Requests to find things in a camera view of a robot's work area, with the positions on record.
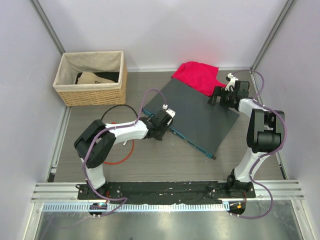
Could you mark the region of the grey blue network switch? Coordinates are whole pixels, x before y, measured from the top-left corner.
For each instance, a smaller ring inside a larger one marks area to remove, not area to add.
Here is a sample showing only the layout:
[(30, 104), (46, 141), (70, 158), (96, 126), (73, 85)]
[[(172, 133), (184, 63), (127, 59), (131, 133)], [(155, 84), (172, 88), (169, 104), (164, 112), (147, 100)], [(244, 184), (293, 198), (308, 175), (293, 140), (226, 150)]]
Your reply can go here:
[(215, 159), (215, 153), (240, 115), (218, 104), (208, 104), (209, 97), (174, 78), (161, 92), (143, 107), (143, 113), (155, 115), (165, 97), (168, 107), (175, 111), (168, 130), (208, 158)]

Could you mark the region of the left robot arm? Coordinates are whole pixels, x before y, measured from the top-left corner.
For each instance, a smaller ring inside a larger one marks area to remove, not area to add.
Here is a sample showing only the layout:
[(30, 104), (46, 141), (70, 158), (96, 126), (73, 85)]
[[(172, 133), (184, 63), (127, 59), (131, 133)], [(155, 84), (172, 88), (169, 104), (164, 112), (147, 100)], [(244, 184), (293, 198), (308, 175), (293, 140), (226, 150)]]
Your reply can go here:
[(161, 141), (175, 115), (176, 112), (169, 108), (161, 109), (151, 118), (141, 117), (126, 123), (105, 124), (99, 119), (93, 121), (74, 142), (88, 184), (98, 190), (106, 183), (103, 163), (114, 145), (130, 140)]

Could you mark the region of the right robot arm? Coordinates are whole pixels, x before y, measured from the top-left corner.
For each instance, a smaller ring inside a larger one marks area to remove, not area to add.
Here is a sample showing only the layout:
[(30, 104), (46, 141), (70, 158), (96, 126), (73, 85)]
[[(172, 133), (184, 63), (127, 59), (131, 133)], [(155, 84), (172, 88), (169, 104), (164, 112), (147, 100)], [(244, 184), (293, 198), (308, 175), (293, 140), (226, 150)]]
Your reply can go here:
[(272, 110), (249, 97), (249, 82), (235, 80), (226, 87), (216, 86), (208, 103), (214, 106), (220, 98), (221, 107), (235, 109), (249, 117), (246, 134), (247, 151), (239, 165), (228, 175), (223, 195), (229, 198), (254, 198), (253, 178), (270, 155), (282, 149), (286, 139), (285, 113)]

